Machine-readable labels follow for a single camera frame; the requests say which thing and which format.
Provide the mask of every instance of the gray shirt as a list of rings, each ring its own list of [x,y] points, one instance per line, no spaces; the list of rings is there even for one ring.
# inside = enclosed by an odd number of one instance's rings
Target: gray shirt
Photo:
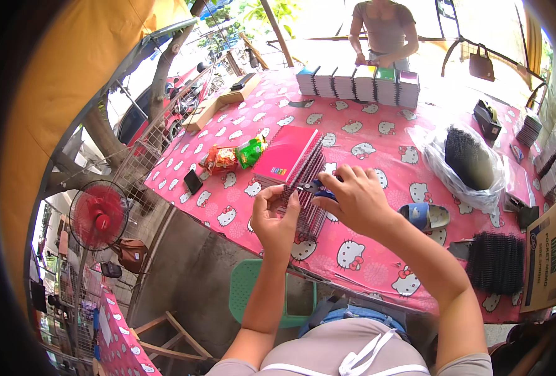
[[[351,351],[359,353],[368,342],[389,330],[384,324],[367,318],[348,318],[322,324],[303,337],[275,347],[261,363],[261,369],[275,363],[286,363],[327,375],[339,375],[339,365]],[[371,375],[396,366],[417,364],[426,366],[418,351],[399,336],[391,338],[379,351],[364,375]],[[445,365],[439,376],[491,376],[491,358],[484,353],[471,354]],[[214,365],[207,376],[295,376],[296,373],[269,369],[261,371],[238,359],[225,359]],[[426,376],[420,372],[405,376]]]
[[[402,4],[395,4],[395,17],[390,20],[368,17],[366,6],[370,3],[365,1],[358,3],[353,9],[353,17],[364,21],[368,31],[368,44],[373,51],[390,54],[403,47],[405,32],[403,27],[409,23],[416,23],[412,12]]]

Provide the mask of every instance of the blue jeans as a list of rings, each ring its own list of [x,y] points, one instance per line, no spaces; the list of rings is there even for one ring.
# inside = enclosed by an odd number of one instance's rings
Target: blue jeans
[[[343,320],[347,318],[369,318],[376,320],[389,328],[395,328],[398,331],[405,333],[403,326],[394,320],[391,316],[387,316],[384,313],[377,312],[370,308],[356,307],[355,305],[347,305],[347,308],[336,309],[334,311],[328,312],[326,317],[321,324],[326,324],[327,322],[332,322],[336,320]],[[299,338],[301,338],[305,333],[310,331],[309,323],[306,322],[301,329],[299,329]]]
[[[370,55],[368,56],[369,60],[374,60],[377,57],[379,57],[380,55],[385,55],[385,54],[381,54],[380,52],[374,52],[373,50],[370,50]],[[409,71],[410,70],[410,61],[406,58],[403,58],[401,60],[396,60],[393,63],[393,66],[391,66],[391,68],[395,68],[395,69],[401,69],[402,71]]]

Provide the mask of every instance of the clear plastic bag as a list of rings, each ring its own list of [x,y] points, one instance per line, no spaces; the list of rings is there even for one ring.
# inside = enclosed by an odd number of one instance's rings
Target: clear plastic bag
[[[493,167],[493,183],[488,190],[476,191],[471,189],[445,163],[445,140],[447,139],[448,128],[450,126],[469,133],[489,156],[489,161]],[[446,126],[439,125],[434,131],[415,126],[413,128],[406,128],[406,132],[412,138],[416,148],[422,153],[424,164],[439,177],[450,192],[461,201],[478,210],[487,213],[495,211],[495,207],[498,206],[500,201],[501,190],[506,185],[504,165],[500,155],[485,144],[485,140],[477,131],[466,124],[456,123]]]

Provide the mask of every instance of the white drawstring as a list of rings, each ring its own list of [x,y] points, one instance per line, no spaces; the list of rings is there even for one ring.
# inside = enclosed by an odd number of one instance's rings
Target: white drawstring
[[[373,338],[372,341],[368,342],[368,344],[364,346],[364,348],[359,352],[359,354],[356,354],[355,352],[350,352],[341,362],[341,365],[339,366],[339,374],[341,376],[361,376],[362,373],[364,373],[370,367],[376,355],[378,355],[380,349],[387,343],[388,340],[391,339],[391,337],[394,334],[395,334],[395,329],[391,329],[388,332],[386,332],[384,335],[378,335],[375,338]],[[372,355],[370,356],[370,358],[364,363],[362,363],[361,365],[356,367],[355,365],[361,362],[361,360],[364,359],[371,351],[372,351]],[[267,365],[261,371],[266,371],[268,369],[280,369],[282,371],[295,372],[306,376],[330,376],[330,375],[326,375],[325,373],[316,372],[316,371],[312,371],[311,369],[306,369],[303,367],[289,365],[285,363],[275,363],[275,364]],[[428,369],[425,366],[410,364],[410,365],[403,365],[403,366],[390,368],[385,371],[378,372],[369,376],[391,376],[391,375],[396,375],[398,373],[414,372],[414,371],[423,372],[427,375],[430,375],[430,372],[428,372]]]

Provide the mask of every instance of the green plastic chair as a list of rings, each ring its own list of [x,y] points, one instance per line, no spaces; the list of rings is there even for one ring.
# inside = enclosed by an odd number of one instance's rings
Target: green plastic chair
[[[261,269],[261,259],[242,260],[230,275],[230,301],[228,306],[232,316],[241,324],[243,323],[244,309],[247,307],[249,297],[253,291],[253,286],[259,276]],[[302,326],[309,316],[289,315],[286,301],[288,300],[287,282],[285,281],[285,299],[284,308],[282,310],[282,318],[280,320],[280,328],[292,328]],[[313,282],[313,309],[317,304],[317,285]]]

